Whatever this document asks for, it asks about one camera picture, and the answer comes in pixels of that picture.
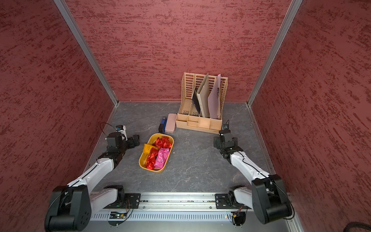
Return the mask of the orange square tea bag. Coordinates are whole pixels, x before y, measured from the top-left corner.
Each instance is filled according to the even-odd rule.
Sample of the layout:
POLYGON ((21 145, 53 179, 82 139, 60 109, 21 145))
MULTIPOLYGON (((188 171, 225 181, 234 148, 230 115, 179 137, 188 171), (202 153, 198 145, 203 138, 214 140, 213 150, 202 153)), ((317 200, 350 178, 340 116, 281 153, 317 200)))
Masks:
POLYGON ((152 149, 159 150, 159 148, 156 146, 145 144, 144 149, 143 149, 143 154, 149 155, 152 149))

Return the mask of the red tea bag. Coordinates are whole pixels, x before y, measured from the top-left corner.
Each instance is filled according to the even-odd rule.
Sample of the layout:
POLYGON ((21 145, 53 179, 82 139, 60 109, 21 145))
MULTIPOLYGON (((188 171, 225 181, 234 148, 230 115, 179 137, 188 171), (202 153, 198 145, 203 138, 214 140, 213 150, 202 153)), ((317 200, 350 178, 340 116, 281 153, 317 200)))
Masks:
POLYGON ((168 136, 162 136, 162 137, 157 138, 156 141, 152 145, 159 149, 160 148, 170 149, 173 146, 168 136))
POLYGON ((155 163, 156 163, 156 160, 157 160, 157 156, 158 156, 158 150, 155 149, 155 148, 152 148, 150 150, 150 153, 147 157, 147 160, 146 160, 146 168, 149 169, 149 170, 154 170, 155 169, 155 163))

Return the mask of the magenta long tea bag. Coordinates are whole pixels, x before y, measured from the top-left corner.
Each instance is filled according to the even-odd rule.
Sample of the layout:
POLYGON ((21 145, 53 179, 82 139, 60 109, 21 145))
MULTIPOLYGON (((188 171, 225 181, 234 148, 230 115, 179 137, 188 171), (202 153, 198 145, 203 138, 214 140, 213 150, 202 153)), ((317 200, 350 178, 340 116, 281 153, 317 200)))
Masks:
POLYGON ((155 170, 161 170, 165 166, 169 153, 170 153, 169 148, 161 148, 159 150, 157 158, 156 158, 156 162, 154 164, 155 170))

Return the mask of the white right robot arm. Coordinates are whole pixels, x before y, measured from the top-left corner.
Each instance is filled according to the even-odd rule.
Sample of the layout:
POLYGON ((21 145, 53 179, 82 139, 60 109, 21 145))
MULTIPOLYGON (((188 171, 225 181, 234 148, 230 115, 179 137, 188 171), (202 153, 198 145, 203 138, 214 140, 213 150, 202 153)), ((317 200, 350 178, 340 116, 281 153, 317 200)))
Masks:
POLYGON ((281 177, 256 165, 238 146, 238 139, 232 137, 229 129, 219 131, 219 136, 214 138, 214 147, 251 185, 251 188, 233 187, 227 200, 229 206, 240 209, 246 206, 253 209, 262 224, 279 219, 291 220, 295 217, 295 210, 281 177))

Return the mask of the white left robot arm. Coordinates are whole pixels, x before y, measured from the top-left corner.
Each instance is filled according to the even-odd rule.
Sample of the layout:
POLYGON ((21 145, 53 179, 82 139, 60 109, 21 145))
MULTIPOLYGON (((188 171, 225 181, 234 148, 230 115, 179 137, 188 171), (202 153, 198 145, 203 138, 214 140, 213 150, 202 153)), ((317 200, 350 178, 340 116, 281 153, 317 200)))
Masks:
POLYGON ((121 185, 110 185, 101 192, 92 191, 113 171, 128 149, 140 145, 139 135, 127 137, 123 130, 112 132, 106 138, 107 149, 96 162, 76 180, 53 189, 44 220, 47 232, 80 232, 90 219, 107 206, 137 208, 137 203, 125 196, 121 185))

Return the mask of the blue black stapler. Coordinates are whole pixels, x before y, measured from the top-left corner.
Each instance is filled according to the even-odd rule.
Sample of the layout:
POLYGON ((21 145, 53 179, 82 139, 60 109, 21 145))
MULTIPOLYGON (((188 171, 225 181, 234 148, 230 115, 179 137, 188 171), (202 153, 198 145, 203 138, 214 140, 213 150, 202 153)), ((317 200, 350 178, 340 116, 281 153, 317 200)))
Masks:
POLYGON ((163 117, 158 128, 158 132, 164 134, 166 128, 167 117, 163 117))

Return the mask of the pink pencil case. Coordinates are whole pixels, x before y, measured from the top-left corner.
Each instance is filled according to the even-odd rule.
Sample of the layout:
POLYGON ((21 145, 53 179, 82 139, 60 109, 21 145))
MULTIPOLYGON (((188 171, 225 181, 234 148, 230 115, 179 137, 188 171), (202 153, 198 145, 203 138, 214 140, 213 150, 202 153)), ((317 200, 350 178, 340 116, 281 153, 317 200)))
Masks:
POLYGON ((175 113, 170 113, 168 115, 166 126, 165 126, 165 132, 166 133, 173 133, 173 132, 175 132, 175 129, 176 129, 176 118, 177 118, 177 114, 175 114, 175 113))

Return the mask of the lilac clipboard in organizer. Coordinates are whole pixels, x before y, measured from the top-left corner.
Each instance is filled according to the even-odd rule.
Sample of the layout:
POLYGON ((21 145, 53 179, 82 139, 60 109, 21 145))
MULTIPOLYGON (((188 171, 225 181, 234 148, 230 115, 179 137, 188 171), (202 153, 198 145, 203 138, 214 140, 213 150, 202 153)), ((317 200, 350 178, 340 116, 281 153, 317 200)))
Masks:
POLYGON ((213 88, 208 96, 208 109, 211 119, 220 119, 220 85, 221 74, 214 80, 213 88))

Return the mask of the beige plastic file organizer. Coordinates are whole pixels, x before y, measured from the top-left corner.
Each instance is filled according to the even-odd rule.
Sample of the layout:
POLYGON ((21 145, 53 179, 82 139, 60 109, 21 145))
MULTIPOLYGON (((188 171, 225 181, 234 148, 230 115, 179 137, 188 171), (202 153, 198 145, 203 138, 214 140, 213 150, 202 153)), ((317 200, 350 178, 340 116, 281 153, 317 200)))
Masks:
MULTIPOLYGON (((223 106, 228 88, 228 78, 221 76, 220 85, 220 119, 204 118, 195 116, 195 107, 192 103, 192 95, 195 88, 199 88, 206 74, 185 72, 182 77, 181 105, 176 118, 176 126, 181 129, 216 133, 222 129, 223 106)), ((209 75, 210 92, 217 76, 209 75)))

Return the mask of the beige folder in organizer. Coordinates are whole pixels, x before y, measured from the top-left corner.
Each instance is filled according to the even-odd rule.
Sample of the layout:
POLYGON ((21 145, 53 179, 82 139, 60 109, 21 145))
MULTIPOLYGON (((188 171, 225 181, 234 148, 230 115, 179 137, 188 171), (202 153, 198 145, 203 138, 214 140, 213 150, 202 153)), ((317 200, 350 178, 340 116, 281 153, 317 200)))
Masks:
POLYGON ((203 81, 200 84, 200 87, 197 91, 197 97, 200 105, 201 116, 204 118, 209 118, 209 107, 208 107, 208 97, 210 94, 210 87, 209 87, 209 74, 204 77, 203 81))

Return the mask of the black folder in organizer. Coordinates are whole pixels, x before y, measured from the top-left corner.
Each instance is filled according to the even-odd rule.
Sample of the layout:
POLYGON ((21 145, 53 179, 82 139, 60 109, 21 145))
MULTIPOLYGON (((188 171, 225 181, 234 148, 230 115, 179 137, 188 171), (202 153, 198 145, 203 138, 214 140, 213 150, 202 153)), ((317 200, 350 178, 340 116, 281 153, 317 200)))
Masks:
POLYGON ((193 91, 192 103, 193 103, 193 106, 195 107, 195 110, 196 110, 194 115, 195 116, 200 116, 201 107, 200 107, 200 103, 199 103, 199 100, 198 100, 197 91, 198 91, 197 88, 195 88, 195 90, 193 91))

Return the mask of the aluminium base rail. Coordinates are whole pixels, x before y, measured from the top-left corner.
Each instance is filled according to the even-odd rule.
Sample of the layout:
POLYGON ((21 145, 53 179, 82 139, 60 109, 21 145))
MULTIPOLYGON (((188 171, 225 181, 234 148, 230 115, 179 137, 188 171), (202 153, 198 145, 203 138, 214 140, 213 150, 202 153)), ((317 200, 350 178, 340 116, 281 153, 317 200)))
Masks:
POLYGON ((106 189, 100 193, 94 192, 89 198, 92 205, 93 213, 103 210, 111 210, 121 212, 124 210, 134 211, 236 211, 239 208, 217 208, 215 199, 217 194, 227 193, 212 193, 212 192, 143 192, 143 193, 128 193, 136 195, 138 200, 138 208, 135 209, 114 209, 106 208, 108 205, 116 201, 114 194, 115 189, 106 189))

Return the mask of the aluminium left corner post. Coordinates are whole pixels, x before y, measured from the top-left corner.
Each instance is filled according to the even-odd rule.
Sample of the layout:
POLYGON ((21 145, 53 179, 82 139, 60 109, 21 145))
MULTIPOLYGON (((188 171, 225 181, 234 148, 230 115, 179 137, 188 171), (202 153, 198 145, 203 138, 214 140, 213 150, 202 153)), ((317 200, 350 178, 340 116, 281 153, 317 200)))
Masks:
POLYGON ((86 58, 88 59, 90 65, 92 66, 95 74, 97 75, 98 79, 100 80, 101 84, 103 85, 106 93, 109 95, 111 101, 113 102, 114 106, 117 107, 119 105, 119 100, 112 90, 103 70, 101 69, 98 61, 96 60, 93 52, 91 51, 87 41, 85 40, 81 30, 79 29, 76 21, 74 20, 72 13, 70 12, 67 4, 63 0, 54 0, 55 5, 57 6, 59 12, 61 13, 62 17, 64 18, 65 22, 67 23, 69 29, 71 30, 73 36, 75 37, 76 41, 80 45, 82 51, 84 52, 86 58))

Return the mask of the aluminium corner post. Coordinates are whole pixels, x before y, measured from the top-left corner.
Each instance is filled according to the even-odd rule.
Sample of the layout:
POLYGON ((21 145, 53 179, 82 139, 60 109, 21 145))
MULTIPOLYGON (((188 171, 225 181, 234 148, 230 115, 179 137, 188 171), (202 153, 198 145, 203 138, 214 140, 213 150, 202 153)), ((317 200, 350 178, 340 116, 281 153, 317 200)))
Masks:
POLYGON ((260 75, 258 76, 258 79, 253 87, 253 90, 248 98, 248 101, 247 101, 247 106, 249 108, 252 107, 253 105, 253 102, 259 92, 259 89, 260 87, 262 86, 264 80, 265 80, 265 77, 266 75, 268 74, 268 71, 285 39, 285 36, 287 34, 287 32, 289 31, 289 28, 300 8, 300 5, 302 4, 303 0, 292 0, 290 5, 289 5, 289 8, 288 8, 288 11, 283 19, 283 22, 280 26, 280 29, 276 35, 276 38, 274 40, 274 43, 272 44, 272 47, 269 51, 269 54, 267 56, 267 59, 264 63, 264 66, 260 72, 260 75))
POLYGON ((106 93, 109 95, 111 101, 113 102, 114 106, 117 107, 119 105, 119 100, 112 90, 103 70, 101 69, 98 61, 96 60, 93 52, 91 51, 87 41, 85 40, 81 30, 79 29, 76 21, 74 20, 72 13, 70 12, 67 4, 63 0, 54 0, 55 5, 57 6, 59 12, 61 13, 62 17, 64 18, 65 22, 67 23, 69 29, 71 30, 73 36, 75 37, 76 41, 80 45, 82 51, 84 52, 86 58, 88 59, 90 65, 92 66, 95 74, 97 75, 98 79, 100 80, 101 84, 103 85, 106 93))

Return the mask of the aluminium right corner post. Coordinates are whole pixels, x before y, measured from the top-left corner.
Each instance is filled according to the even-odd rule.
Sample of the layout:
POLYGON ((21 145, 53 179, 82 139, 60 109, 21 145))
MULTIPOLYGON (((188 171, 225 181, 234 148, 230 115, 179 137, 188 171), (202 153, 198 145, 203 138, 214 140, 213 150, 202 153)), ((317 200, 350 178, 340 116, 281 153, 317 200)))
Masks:
POLYGON ((267 56, 267 59, 264 63, 264 66, 260 72, 260 75, 258 76, 258 79, 253 87, 253 90, 248 98, 248 101, 247 101, 247 106, 249 108, 252 107, 253 105, 253 102, 259 92, 259 89, 260 87, 262 86, 264 80, 265 80, 265 77, 266 75, 268 74, 268 71, 285 39, 285 36, 287 34, 287 32, 289 31, 289 28, 300 8, 300 5, 302 4, 303 0, 292 0, 290 5, 289 5, 289 8, 288 8, 288 11, 283 19, 283 22, 280 26, 280 29, 276 35, 276 38, 274 40, 274 43, 272 44, 272 47, 269 51, 269 54, 267 56))

